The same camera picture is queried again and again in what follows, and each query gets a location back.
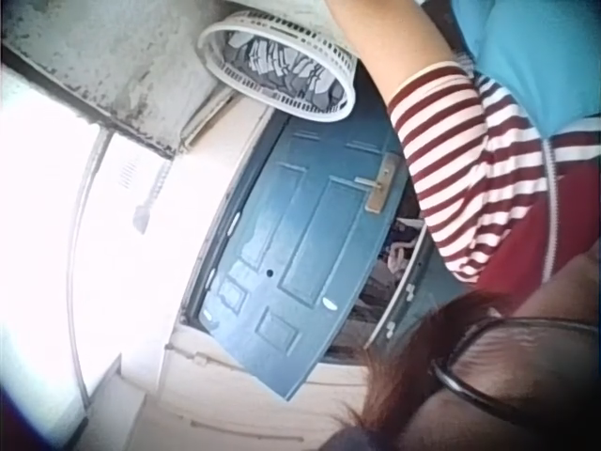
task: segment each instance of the white basket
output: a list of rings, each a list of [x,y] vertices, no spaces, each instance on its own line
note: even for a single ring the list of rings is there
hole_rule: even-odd
[[[338,80],[345,94],[328,110],[322,111],[303,98],[293,98],[281,91],[259,85],[255,80],[223,60],[225,33],[242,31],[284,44],[311,57]],[[265,12],[245,10],[215,23],[200,35],[196,51],[207,69],[224,83],[249,97],[291,115],[317,122],[334,122],[347,117],[355,104],[353,79],[357,58],[323,36],[295,23]]]

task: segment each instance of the glasses frame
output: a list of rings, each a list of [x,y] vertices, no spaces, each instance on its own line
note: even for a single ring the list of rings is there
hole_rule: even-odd
[[[497,328],[552,328],[559,330],[568,330],[585,335],[599,337],[598,326],[572,321],[566,319],[551,318],[507,318],[507,319],[485,319],[473,326],[455,347],[454,351],[445,359],[438,359],[432,362],[432,371],[439,382],[461,399],[469,402],[477,409],[493,415],[500,420],[511,423],[515,426],[534,430],[538,432],[548,432],[552,427],[549,422],[541,420],[529,412],[506,404],[498,399],[491,397],[480,390],[475,389],[468,383],[459,379],[451,367],[455,364],[458,357],[479,337],[491,329]]]

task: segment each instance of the door panel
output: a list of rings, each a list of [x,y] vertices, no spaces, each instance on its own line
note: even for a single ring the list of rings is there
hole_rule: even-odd
[[[348,119],[292,117],[225,246],[199,314],[222,346],[290,399],[345,321],[408,178],[397,169],[382,213],[365,210],[386,152],[400,153],[364,74]]]

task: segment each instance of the door handle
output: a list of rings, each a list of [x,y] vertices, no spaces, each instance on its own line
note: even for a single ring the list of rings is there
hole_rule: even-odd
[[[378,177],[375,180],[364,179],[363,177],[355,178],[355,183],[369,186],[372,189],[365,203],[365,209],[370,213],[380,214],[384,210],[400,161],[401,157],[399,155],[386,152],[379,167]]]

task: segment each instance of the hair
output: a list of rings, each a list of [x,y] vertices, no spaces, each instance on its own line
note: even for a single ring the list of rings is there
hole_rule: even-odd
[[[490,316],[491,308],[508,316],[519,304],[502,295],[473,291],[428,314],[395,355],[368,352],[367,393],[361,412],[350,411],[348,426],[376,433],[390,445],[398,443],[413,414],[439,389],[430,374],[431,362],[448,356],[470,327]]]

